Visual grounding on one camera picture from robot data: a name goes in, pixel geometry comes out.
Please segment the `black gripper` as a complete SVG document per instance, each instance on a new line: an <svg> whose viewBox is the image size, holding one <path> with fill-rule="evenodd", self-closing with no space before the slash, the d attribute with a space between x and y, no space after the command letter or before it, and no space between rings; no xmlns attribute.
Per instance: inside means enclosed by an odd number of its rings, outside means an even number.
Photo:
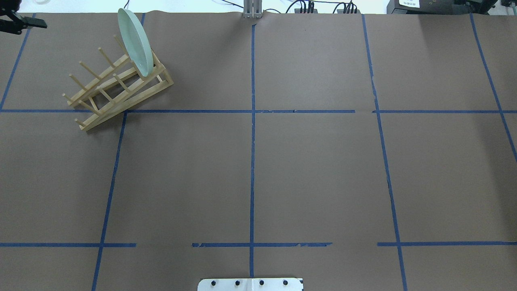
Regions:
<svg viewBox="0 0 517 291"><path fill-rule="evenodd" d="M18 14L21 2L21 0L0 1L0 16L8 18L0 20L1 32L20 35L23 29L30 29L34 27L48 27L47 23L43 19L33 17L21 17Z"/></svg>

